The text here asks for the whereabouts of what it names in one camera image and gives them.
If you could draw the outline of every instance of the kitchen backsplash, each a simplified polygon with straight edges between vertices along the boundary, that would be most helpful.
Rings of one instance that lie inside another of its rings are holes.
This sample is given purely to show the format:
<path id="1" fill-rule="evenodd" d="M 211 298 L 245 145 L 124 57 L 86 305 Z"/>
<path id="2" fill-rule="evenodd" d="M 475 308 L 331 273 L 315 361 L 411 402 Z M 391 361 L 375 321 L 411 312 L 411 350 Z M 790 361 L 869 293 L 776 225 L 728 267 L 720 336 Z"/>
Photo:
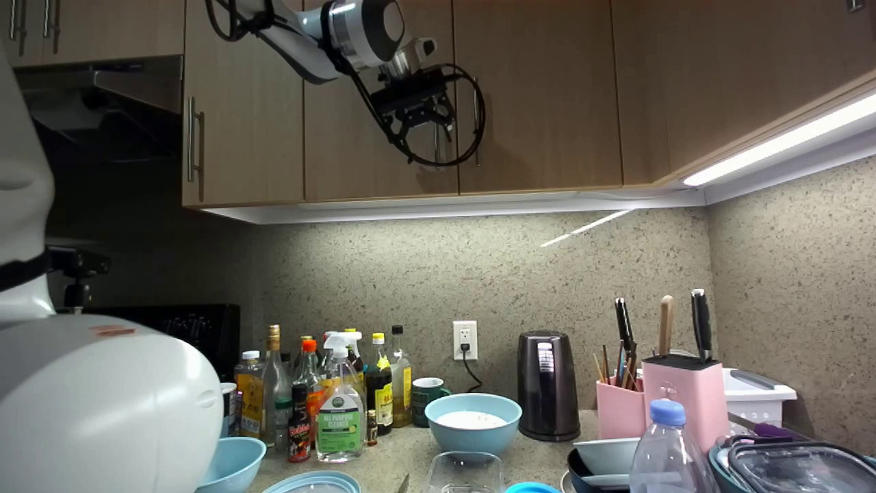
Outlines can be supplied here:
<path id="1" fill-rule="evenodd" d="M 502 395 L 517 388 L 517 334 L 556 328 L 593 405 L 595 354 L 617 346 L 613 298 L 631 301 L 649 354 L 660 298 L 676 297 L 676 347 L 693 350 L 687 293 L 706 288 L 720 360 L 798 387 L 792 425 L 876 450 L 870 161 L 725 205 L 634 212 L 560 243 L 606 213 L 250 228 L 179 212 L 176 167 L 79 165 L 57 178 L 49 235 L 114 257 L 96 305 L 242 305 L 248 347 L 264 347 L 275 321 L 285 347 L 304 332 L 404 323 L 417 375 L 452 388 L 471 387 L 452 361 L 452 321 L 467 317 L 479 323 L 475 371 Z"/>

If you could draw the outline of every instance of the electrical outlet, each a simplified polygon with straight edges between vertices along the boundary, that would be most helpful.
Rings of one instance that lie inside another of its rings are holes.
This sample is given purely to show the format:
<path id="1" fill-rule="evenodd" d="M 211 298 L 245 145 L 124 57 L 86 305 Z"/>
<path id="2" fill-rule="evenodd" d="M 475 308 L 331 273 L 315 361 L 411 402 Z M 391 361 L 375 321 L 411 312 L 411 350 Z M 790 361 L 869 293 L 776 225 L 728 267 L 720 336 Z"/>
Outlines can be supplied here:
<path id="1" fill-rule="evenodd" d="M 454 321 L 454 360 L 463 361 L 461 346 L 468 346 L 467 360 L 476 360 L 476 321 Z"/>

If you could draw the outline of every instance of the blue bowl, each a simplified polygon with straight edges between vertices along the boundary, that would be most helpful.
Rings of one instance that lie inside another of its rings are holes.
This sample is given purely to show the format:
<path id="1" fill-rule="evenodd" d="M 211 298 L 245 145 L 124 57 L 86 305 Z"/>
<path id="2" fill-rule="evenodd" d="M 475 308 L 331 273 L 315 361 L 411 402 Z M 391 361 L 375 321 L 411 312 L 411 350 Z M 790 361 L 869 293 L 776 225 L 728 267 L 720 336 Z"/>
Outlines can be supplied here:
<path id="1" fill-rule="evenodd" d="M 198 493 L 242 493 L 255 479 L 267 443 L 248 436 L 226 436 L 218 443 L 208 473 L 198 484 Z"/>
<path id="2" fill-rule="evenodd" d="M 523 409 L 502 395 L 450 395 L 428 405 L 442 453 L 504 456 L 517 436 Z"/>

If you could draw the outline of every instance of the pink container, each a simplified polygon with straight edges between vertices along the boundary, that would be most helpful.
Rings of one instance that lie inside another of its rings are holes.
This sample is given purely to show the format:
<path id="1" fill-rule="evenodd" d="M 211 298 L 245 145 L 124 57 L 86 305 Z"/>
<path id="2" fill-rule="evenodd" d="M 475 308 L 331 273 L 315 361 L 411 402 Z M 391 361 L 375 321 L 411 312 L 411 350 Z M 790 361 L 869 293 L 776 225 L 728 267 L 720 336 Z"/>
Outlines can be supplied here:
<path id="1" fill-rule="evenodd" d="M 642 439 L 647 430 L 645 391 L 597 380 L 597 436 Z"/>
<path id="2" fill-rule="evenodd" d="M 709 453 L 728 436 L 728 399 L 724 395 L 724 364 L 690 356 L 658 356 L 645 364 L 645 399 L 671 397 L 684 405 L 693 443 Z"/>

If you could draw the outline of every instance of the black coffee maker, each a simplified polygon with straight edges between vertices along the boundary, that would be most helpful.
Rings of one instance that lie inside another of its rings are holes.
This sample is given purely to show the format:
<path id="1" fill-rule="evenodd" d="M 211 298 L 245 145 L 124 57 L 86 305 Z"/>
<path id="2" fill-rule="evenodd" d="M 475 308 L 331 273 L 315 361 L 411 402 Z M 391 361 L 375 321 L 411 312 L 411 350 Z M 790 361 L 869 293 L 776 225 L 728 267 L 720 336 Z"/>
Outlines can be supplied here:
<path id="1" fill-rule="evenodd" d="M 576 360 L 567 334 L 520 334 L 517 402 L 523 436 L 538 440 L 576 440 L 580 436 Z"/>

